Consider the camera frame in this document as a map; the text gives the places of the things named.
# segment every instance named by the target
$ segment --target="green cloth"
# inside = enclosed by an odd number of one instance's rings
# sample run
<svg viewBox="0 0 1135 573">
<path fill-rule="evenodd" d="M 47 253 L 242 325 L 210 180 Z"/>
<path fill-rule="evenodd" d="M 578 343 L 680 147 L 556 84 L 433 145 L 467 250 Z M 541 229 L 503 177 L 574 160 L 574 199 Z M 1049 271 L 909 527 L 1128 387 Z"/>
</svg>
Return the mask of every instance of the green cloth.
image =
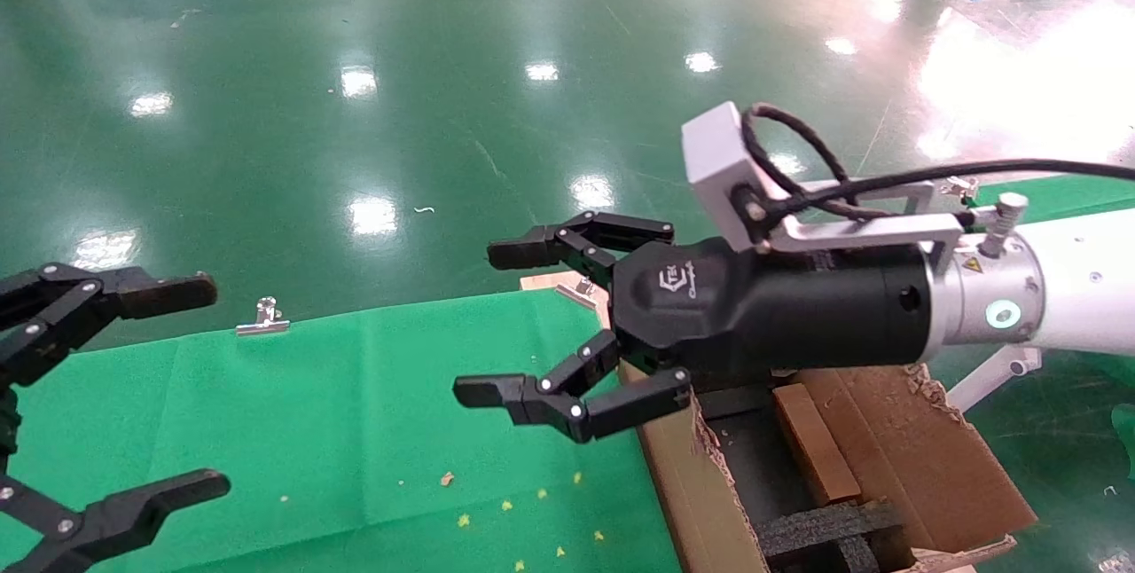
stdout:
<svg viewBox="0 0 1135 573">
<path fill-rule="evenodd" d="M 77 354 L 20 394 L 11 472 L 79 508 L 194 469 L 230 477 L 102 573 L 678 572 L 634 432 L 578 446 L 451 393 L 459 374 L 540 374 L 596 330 L 528 290 Z M 35 541 L 7 516 L 0 536 L 2 564 Z"/>
<path fill-rule="evenodd" d="M 1042 177 L 985 185 L 977 194 L 978 205 L 994 204 L 998 194 L 1004 192 L 1024 193 L 1028 197 L 1026 222 L 1054 221 L 1135 207 L 1135 185 L 1130 180 L 1101 177 Z"/>
</svg>

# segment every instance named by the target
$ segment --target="robotic arm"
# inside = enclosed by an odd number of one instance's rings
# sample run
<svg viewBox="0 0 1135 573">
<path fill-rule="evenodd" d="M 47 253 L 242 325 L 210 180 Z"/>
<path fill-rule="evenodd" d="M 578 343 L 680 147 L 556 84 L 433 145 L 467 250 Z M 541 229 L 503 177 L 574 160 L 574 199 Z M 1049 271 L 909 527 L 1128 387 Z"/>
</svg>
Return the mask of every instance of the robotic arm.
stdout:
<svg viewBox="0 0 1135 573">
<path fill-rule="evenodd" d="M 31 387 L 115 319 L 146 319 L 217 301 L 208 275 L 151 278 L 141 267 L 92 273 L 59 262 L 0 278 L 0 513 L 43 539 L 5 573 L 81 573 L 153 542 L 167 516 L 225 496 L 229 482 L 196 471 L 114 494 L 82 513 L 7 475 L 23 419 L 16 391 Z"/>
<path fill-rule="evenodd" d="M 676 246 L 665 222 L 585 212 L 491 243 L 496 269 L 566 262 L 607 289 L 612 330 L 541 378 L 462 376 L 461 404 L 504 407 L 514 424 L 552 424 L 586 443 L 687 407 L 691 386 L 766 384 L 775 368 L 907 365 L 944 344 L 1135 352 L 1123 327 L 1135 315 L 1135 273 L 1109 242 L 1135 210 L 1017 228 L 1019 194 L 927 213 L 935 188 L 916 180 L 858 194 L 900 197 L 905 213 L 804 225 L 784 212 L 799 194 L 754 157 L 733 103 L 683 125 L 682 149 L 722 237 Z M 619 359 L 649 378 L 582 402 Z"/>
</svg>

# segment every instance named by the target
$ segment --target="glossy floor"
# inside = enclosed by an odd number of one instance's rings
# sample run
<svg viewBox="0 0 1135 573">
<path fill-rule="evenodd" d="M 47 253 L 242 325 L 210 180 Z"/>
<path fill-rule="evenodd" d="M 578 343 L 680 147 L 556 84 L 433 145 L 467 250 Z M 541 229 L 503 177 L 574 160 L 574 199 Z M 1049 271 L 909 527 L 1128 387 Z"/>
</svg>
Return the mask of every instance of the glossy floor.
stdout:
<svg viewBox="0 0 1135 573">
<path fill-rule="evenodd" d="M 858 174 L 1123 161 L 1132 48 L 1135 0 L 0 0 L 0 270 L 218 279 L 100 346 L 507 290 L 485 243 L 585 207 L 712 233 L 679 127 L 723 100 Z"/>
</svg>

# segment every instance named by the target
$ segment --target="white bracket leg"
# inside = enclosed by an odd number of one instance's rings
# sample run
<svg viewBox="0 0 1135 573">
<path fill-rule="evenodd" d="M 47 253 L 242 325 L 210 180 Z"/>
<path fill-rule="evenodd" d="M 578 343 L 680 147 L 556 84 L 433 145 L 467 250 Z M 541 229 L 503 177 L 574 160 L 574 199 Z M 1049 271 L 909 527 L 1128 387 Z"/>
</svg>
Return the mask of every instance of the white bracket leg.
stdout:
<svg viewBox="0 0 1135 573">
<path fill-rule="evenodd" d="M 945 395 L 950 406 L 965 413 L 1006 384 L 1014 376 L 1025 376 L 1041 368 L 1041 351 L 1037 347 L 1018 347 L 1006 344 L 990 360 L 981 363 L 969 376 L 955 384 Z"/>
</svg>

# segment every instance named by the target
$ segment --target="metal binder clip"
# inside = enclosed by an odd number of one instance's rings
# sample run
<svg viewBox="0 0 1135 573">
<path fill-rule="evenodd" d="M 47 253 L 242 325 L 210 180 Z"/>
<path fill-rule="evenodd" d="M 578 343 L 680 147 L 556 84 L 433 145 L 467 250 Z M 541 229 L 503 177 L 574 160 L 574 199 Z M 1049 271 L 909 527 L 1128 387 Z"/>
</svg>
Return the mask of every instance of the metal binder clip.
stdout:
<svg viewBox="0 0 1135 573">
<path fill-rule="evenodd" d="M 957 196 L 958 201 L 961 202 L 973 202 L 976 200 L 977 189 L 981 189 L 981 186 L 977 178 L 948 177 L 939 192 L 948 196 Z"/>
<path fill-rule="evenodd" d="M 276 334 L 276 331 L 287 331 L 288 327 L 292 327 L 291 321 L 285 321 L 284 311 L 279 311 L 276 307 L 276 298 L 271 295 L 264 295 L 263 298 L 257 301 L 257 322 L 255 323 L 238 323 L 236 326 L 236 335 L 260 335 L 260 334 Z"/>
<path fill-rule="evenodd" d="M 556 285 L 556 294 L 566 295 L 568 298 L 572 298 L 573 302 L 580 303 L 582 306 L 587 306 L 588 310 L 595 310 L 596 307 L 595 298 L 591 298 L 594 290 L 595 285 L 590 281 L 590 278 L 580 278 L 574 289 L 571 286 L 564 285 L 564 283 Z"/>
</svg>

